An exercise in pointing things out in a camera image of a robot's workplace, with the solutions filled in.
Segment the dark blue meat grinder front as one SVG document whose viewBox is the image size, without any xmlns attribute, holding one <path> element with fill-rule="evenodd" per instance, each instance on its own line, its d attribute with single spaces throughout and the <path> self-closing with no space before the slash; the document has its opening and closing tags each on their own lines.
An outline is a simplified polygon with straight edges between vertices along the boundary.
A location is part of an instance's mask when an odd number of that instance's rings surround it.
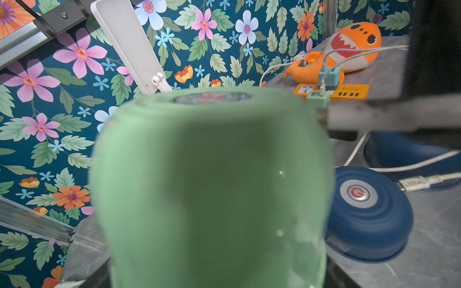
<svg viewBox="0 0 461 288">
<path fill-rule="evenodd" d="M 420 163 L 449 152 L 448 148 L 424 144 L 407 139 L 398 133 L 373 132 L 364 147 L 364 158 L 370 168 L 397 168 Z M 428 166 L 401 171 L 385 172 L 393 181 L 416 176 L 452 174 L 461 171 L 461 155 L 455 155 Z"/>
</svg>

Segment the teal USB charger adapter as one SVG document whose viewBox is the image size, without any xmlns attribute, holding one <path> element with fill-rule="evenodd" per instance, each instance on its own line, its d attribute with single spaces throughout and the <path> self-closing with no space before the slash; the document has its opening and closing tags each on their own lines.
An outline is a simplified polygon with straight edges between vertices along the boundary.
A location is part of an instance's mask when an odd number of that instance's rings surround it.
<svg viewBox="0 0 461 288">
<path fill-rule="evenodd" d="M 318 86 L 324 87 L 327 91 L 337 90 L 342 83 L 342 71 L 340 67 L 332 69 L 328 67 L 318 73 Z"/>
</svg>

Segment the green cordless meat grinder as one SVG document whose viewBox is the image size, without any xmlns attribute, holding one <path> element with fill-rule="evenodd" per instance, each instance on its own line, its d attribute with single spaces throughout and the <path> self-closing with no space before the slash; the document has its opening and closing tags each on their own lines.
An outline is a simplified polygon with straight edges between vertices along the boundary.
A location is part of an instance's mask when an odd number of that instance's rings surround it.
<svg viewBox="0 0 461 288">
<path fill-rule="evenodd" d="M 121 105 L 92 149 L 116 288 L 320 288 L 335 171 L 314 103 L 264 87 Z"/>
</svg>

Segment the green USB charger adapter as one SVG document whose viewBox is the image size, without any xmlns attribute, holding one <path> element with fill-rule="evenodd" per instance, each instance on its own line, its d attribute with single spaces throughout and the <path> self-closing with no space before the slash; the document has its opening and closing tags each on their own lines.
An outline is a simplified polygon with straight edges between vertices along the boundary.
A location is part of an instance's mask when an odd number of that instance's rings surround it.
<svg viewBox="0 0 461 288">
<path fill-rule="evenodd" d="M 319 91 L 311 91 L 306 96 L 306 102 L 315 105 L 317 108 L 326 108 L 330 102 L 330 91 L 321 94 Z"/>
</svg>

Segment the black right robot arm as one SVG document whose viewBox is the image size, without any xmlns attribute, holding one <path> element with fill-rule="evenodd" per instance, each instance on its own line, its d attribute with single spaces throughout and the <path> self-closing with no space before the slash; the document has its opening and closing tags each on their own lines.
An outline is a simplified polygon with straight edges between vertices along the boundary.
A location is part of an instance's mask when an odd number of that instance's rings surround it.
<svg viewBox="0 0 461 288">
<path fill-rule="evenodd" d="M 400 96 L 331 104 L 328 128 L 461 148 L 461 3 L 417 1 Z"/>
</svg>

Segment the dark blue meat grinder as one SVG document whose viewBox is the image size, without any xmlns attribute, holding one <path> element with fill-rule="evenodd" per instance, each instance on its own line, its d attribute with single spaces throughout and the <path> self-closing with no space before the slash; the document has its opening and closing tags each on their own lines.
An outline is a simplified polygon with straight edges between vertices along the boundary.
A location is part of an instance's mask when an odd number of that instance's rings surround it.
<svg viewBox="0 0 461 288">
<path fill-rule="evenodd" d="M 342 256 L 381 263 L 401 254 L 414 224 L 411 203 L 399 186 L 366 169 L 336 169 L 336 189 L 325 242 Z"/>
<path fill-rule="evenodd" d="M 398 133 L 373 132 L 364 147 L 364 158 L 370 168 L 397 168 L 420 163 L 449 152 L 448 148 L 424 144 L 407 139 Z M 428 166 L 401 171 L 385 172 L 393 181 L 416 176 L 452 174 L 461 171 L 461 155 L 455 155 Z"/>
</svg>

